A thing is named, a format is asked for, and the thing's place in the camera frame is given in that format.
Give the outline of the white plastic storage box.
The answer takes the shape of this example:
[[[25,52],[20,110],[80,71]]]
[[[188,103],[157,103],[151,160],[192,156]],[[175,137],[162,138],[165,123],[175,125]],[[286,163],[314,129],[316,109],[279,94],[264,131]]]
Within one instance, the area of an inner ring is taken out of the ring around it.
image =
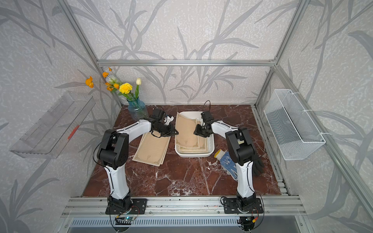
[[[184,111],[180,113],[185,117],[197,119],[198,124],[203,125],[201,111]],[[209,157],[215,150],[214,136],[210,135],[208,138],[198,137],[198,139],[200,146],[196,149],[184,148],[175,144],[176,153],[180,157],[185,158]]]

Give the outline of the beige stationery sheet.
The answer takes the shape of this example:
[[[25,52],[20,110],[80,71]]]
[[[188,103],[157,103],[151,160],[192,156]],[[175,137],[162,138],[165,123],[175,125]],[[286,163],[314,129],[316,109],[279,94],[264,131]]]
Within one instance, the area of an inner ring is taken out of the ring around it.
[[[160,133],[151,132],[142,136],[133,161],[159,167],[163,164],[170,137],[160,137]]]
[[[194,134],[197,123],[197,119],[188,118],[181,113],[177,113],[175,127],[178,131],[178,135],[175,136],[175,144],[184,148],[199,148],[198,136]]]

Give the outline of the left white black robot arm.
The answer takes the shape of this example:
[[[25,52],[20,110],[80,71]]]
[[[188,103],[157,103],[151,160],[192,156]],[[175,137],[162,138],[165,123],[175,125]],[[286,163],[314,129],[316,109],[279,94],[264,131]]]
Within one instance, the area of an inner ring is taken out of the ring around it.
[[[131,203],[130,190],[125,176],[125,163],[129,156],[129,143],[148,132],[159,132],[161,137],[178,134],[172,124],[173,117],[149,117],[122,129],[106,130],[98,147],[97,158],[103,162],[111,187],[109,202],[124,207]]]

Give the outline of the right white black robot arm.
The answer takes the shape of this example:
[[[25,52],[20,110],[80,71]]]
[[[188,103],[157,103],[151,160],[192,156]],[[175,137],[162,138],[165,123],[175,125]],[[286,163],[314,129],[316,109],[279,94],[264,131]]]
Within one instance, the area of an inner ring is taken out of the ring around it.
[[[249,130],[233,127],[219,120],[203,123],[203,125],[197,124],[194,134],[201,137],[217,134],[226,139],[230,158],[237,169],[237,205],[243,210],[255,204],[256,193],[253,187],[252,168],[257,150]]]

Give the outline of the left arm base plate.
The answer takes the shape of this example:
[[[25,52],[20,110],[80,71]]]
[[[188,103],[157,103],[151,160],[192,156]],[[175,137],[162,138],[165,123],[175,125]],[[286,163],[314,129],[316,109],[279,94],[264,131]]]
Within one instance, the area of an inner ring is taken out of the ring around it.
[[[147,199],[127,199],[125,202],[108,201],[106,215],[143,215],[145,214]]]

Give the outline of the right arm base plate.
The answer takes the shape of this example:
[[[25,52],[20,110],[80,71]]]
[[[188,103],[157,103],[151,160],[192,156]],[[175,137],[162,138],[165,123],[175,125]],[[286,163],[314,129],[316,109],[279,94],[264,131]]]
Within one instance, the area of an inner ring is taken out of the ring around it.
[[[263,214],[263,204],[260,198],[256,198],[253,204],[249,205],[247,210],[239,210],[237,199],[221,197],[220,203],[224,208],[225,214]]]

